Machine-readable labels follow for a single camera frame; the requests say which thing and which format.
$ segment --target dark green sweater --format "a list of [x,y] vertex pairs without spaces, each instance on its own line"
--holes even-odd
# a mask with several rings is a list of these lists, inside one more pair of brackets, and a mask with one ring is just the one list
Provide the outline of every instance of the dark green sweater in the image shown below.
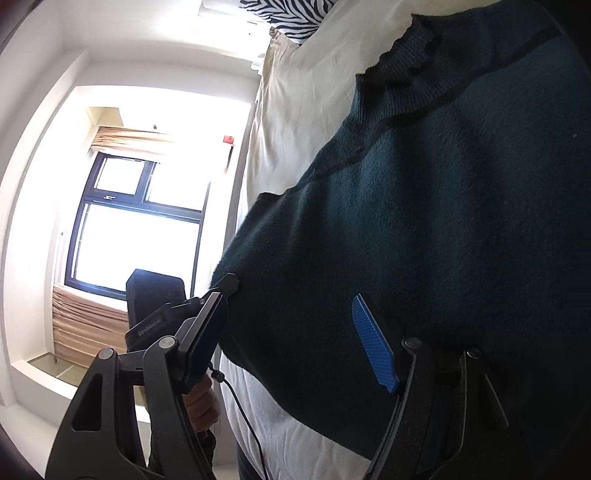
[[298,184],[260,195],[225,252],[213,282],[241,288],[224,353],[371,458],[394,399],[350,318],[362,291],[406,335],[483,350],[541,472],[591,398],[589,158],[590,80],[538,6],[414,17]]

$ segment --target human hand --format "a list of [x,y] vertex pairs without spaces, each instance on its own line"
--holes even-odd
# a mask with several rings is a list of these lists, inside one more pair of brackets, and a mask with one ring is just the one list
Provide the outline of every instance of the human hand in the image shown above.
[[205,375],[188,395],[183,395],[183,402],[195,433],[205,432],[219,420],[220,404],[209,375]]

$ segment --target bright window light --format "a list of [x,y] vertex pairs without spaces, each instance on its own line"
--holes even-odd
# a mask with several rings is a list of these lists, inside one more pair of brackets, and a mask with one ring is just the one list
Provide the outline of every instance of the bright window light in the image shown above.
[[125,291],[140,268],[182,278],[189,296],[198,236],[198,223],[89,205],[75,279]]
[[144,162],[141,160],[107,158],[102,165],[95,188],[135,195],[143,169]]

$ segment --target blue gripper pad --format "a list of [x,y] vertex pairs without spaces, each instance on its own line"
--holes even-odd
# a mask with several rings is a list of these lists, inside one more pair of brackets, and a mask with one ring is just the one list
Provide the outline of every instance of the blue gripper pad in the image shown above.
[[400,380],[395,371],[394,352],[361,295],[353,299],[351,310],[353,324],[374,369],[375,377],[389,393],[396,393]]

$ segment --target black cable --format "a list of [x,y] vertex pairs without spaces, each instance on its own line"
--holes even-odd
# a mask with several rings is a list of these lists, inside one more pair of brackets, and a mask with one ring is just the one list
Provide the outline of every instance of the black cable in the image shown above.
[[242,414],[242,417],[244,418],[244,421],[246,422],[246,425],[248,426],[248,429],[251,431],[252,436],[254,437],[254,439],[256,441],[256,445],[259,448],[259,454],[261,455],[261,465],[262,465],[262,470],[265,474],[265,480],[269,480],[269,475],[267,474],[267,466],[265,465],[265,459],[262,455],[261,442],[259,442],[258,437],[256,436],[256,433],[255,433],[255,430],[252,428],[252,425],[248,421],[248,418],[246,418],[246,414],[244,413],[244,410],[242,409],[242,405],[240,405],[240,401],[238,400],[238,397],[236,396],[236,392],[234,392],[234,389],[232,388],[232,386],[230,385],[228,380],[226,380],[226,377],[222,372],[214,369],[212,364],[209,364],[209,369],[212,371],[212,378],[220,384],[225,383],[226,386],[230,389],[230,392],[232,393],[234,400],[236,400],[236,404],[238,405],[238,409],[240,410],[240,413]]

